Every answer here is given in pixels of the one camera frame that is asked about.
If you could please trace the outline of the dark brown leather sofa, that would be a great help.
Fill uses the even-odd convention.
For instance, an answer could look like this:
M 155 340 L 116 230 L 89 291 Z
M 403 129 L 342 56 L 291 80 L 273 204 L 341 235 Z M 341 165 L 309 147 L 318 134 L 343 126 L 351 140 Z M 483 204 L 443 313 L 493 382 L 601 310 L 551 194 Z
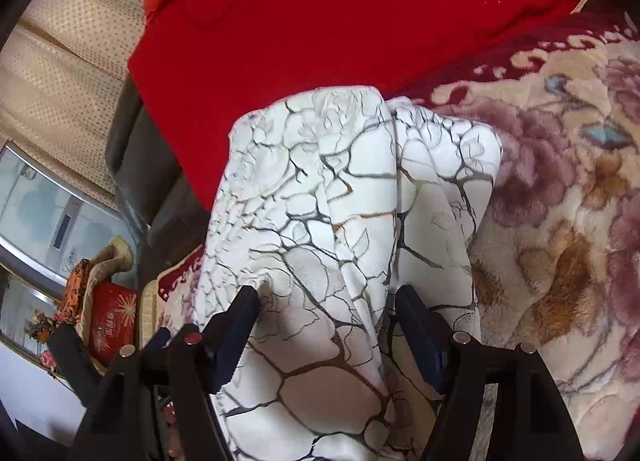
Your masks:
M 209 212 L 195 198 L 131 79 L 117 100 L 105 162 L 116 207 L 136 241 L 143 287 L 205 242 Z

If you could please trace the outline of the floral red plush blanket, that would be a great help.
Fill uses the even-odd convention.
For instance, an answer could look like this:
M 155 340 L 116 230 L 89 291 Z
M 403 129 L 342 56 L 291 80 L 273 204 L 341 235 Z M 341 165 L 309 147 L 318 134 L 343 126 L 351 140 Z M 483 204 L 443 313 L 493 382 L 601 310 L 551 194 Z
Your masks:
M 630 30 L 542 42 L 537 71 L 410 99 L 502 145 L 468 253 L 480 335 L 541 352 L 590 460 L 639 420 L 639 44 Z

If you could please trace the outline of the red gift box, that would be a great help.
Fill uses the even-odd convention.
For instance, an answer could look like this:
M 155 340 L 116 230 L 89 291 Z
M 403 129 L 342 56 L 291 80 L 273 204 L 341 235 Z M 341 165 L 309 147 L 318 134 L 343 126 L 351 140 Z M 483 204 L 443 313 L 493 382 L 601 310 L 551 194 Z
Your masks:
M 107 367 L 120 349 L 134 344 L 138 293 L 104 280 L 93 290 L 88 350 Z

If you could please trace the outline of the flower bouquet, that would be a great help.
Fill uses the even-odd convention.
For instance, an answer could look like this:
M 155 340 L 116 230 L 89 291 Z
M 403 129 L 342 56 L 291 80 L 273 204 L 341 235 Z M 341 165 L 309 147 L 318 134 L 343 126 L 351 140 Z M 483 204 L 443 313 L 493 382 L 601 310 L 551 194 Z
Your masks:
M 52 337 L 53 332 L 56 330 L 58 323 L 50 316 L 44 314 L 41 309 L 35 309 L 34 317 L 26 321 L 25 333 L 27 337 L 35 340 L 42 348 L 39 353 L 40 363 L 50 373 L 55 373 L 58 369 L 52 353 L 48 350 L 48 341 Z

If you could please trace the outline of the beige fur-trimmed coat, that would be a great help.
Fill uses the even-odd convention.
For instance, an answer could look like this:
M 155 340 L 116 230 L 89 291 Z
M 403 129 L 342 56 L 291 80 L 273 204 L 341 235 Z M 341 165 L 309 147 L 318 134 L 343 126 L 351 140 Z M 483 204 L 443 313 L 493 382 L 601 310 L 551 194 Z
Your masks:
M 85 293 L 82 296 L 81 311 L 75 325 L 76 332 L 85 345 L 89 344 L 93 305 L 93 292 L 104 280 L 110 280 L 115 273 L 127 273 L 134 265 L 134 252 L 128 242 L 115 236 L 89 261 L 89 273 Z

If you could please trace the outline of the orange black patterned cloth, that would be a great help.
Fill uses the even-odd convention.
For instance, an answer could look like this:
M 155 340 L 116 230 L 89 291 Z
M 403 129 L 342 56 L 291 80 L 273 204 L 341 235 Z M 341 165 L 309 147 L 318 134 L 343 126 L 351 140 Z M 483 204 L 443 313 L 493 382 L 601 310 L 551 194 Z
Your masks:
M 82 259 L 74 266 L 66 281 L 63 299 L 56 307 L 53 320 L 75 325 L 79 321 L 92 263 Z

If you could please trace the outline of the silver refrigerator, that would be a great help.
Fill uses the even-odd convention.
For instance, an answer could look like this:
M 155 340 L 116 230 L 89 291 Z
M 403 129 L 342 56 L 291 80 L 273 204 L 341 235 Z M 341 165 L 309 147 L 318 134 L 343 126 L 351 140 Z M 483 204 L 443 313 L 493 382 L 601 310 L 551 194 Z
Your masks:
M 66 280 L 113 237 L 137 240 L 120 215 L 66 184 L 12 143 L 1 148 L 1 341 L 40 364 L 47 349 L 25 332 L 35 311 L 51 317 Z

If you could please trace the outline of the white crackle-print coat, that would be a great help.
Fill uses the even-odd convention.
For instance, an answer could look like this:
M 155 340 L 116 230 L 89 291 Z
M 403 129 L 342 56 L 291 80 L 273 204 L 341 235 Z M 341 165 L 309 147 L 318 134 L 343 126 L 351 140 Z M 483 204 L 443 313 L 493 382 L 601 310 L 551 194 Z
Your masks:
M 318 88 L 244 114 L 210 218 L 196 320 L 243 287 L 260 314 L 212 399 L 235 460 L 415 460 L 439 395 L 395 315 L 411 285 L 480 335 L 468 247 L 498 176 L 489 125 L 375 88 Z

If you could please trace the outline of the beige dotted curtain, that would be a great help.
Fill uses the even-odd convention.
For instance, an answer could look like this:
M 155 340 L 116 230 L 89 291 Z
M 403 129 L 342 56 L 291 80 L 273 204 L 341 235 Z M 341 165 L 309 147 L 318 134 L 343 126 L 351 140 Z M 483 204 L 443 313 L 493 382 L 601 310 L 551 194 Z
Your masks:
M 104 158 L 142 0 L 32 0 L 1 51 L 1 138 L 107 207 Z

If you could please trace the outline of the red folded quilt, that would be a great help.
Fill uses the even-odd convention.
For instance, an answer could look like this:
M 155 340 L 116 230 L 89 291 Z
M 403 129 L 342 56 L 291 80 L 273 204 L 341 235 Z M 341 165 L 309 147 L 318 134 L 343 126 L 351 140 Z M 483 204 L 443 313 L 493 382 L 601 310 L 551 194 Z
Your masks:
M 143 0 L 128 70 L 201 205 L 235 120 L 320 86 L 396 93 L 579 0 Z

